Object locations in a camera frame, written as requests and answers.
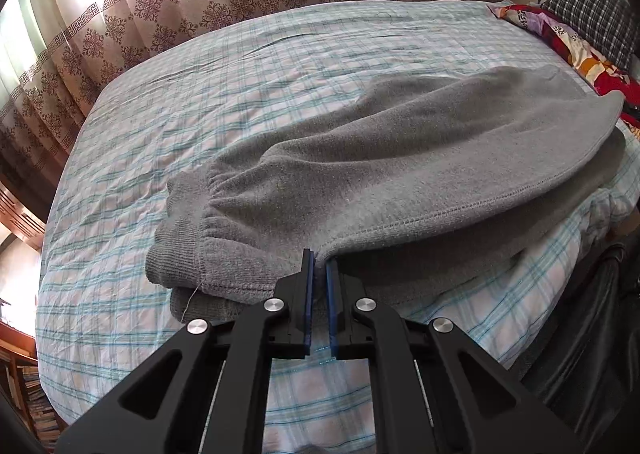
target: black and white checkered pillow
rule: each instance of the black and white checkered pillow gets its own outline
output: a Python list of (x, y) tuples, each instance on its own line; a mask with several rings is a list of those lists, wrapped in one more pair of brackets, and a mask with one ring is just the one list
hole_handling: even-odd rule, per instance
[(613, 65), (631, 68), (640, 31), (638, 17), (625, 0), (546, 0), (542, 7), (569, 24)]

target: triangular cutout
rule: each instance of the triangular cutout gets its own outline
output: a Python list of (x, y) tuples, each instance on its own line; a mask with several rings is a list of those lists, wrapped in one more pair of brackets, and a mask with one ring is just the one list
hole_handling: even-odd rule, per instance
[(166, 355), (122, 396), (120, 399), (122, 407), (148, 420), (155, 418), (181, 360), (180, 351), (172, 351)]
[(490, 420), (516, 406), (516, 399), (468, 353), (458, 355), (460, 365), (483, 418)]

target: mattress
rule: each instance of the mattress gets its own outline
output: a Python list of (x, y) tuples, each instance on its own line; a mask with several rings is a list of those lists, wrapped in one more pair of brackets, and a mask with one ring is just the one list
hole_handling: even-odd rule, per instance
[[(249, 135), (353, 102), (388, 72), (460, 77), (554, 64), (481, 2), (345, 2), (249, 20), (127, 71), (101, 93), (53, 202), (36, 315), (40, 379), (71, 423), (177, 329), (169, 292), (145, 278), (166, 181)], [(535, 336), (580, 254), (632, 210), (640, 145), (624, 124), (616, 177), (539, 243), (442, 294), (399, 308), (447, 316), (509, 366)], [(316, 333), (306, 360), (273, 362), (264, 452), (374, 452), (365, 360), (338, 362)]]

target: gray garment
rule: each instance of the gray garment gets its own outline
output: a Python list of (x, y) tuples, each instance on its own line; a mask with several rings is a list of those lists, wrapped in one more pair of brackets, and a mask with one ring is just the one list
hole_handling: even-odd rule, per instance
[[(178, 319), (196, 287), (188, 317), (235, 316), (297, 271), (304, 247), (320, 279), (346, 256), (388, 303), (436, 296), (535, 242), (613, 176), (622, 103), (552, 66), (380, 76), (351, 106), (170, 180), (146, 275), (186, 289), (172, 294)], [(373, 249), (386, 249), (382, 264), (356, 253)]]

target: silver bolt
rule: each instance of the silver bolt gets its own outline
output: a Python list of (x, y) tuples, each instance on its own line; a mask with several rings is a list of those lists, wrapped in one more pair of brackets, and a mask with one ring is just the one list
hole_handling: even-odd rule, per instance
[(433, 321), (433, 329), (438, 333), (449, 333), (453, 329), (453, 322), (444, 317), (439, 317)]
[(187, 331), (192, 335), (200, 335), (200, 333), (204, 333), (208, 327), (209, 324), (207, 324), (206, 320), (196, 319), (187, 324)]
[(280, 311), (284, 308), (284, 301), (282, 299), (267, 299), (264, 301), (264, 308), (267, 311)]
[(360, 311), (373, 311), (376, 308), (376, 301), (368, 297), (363, 297), (356, 302), (356, 308)]

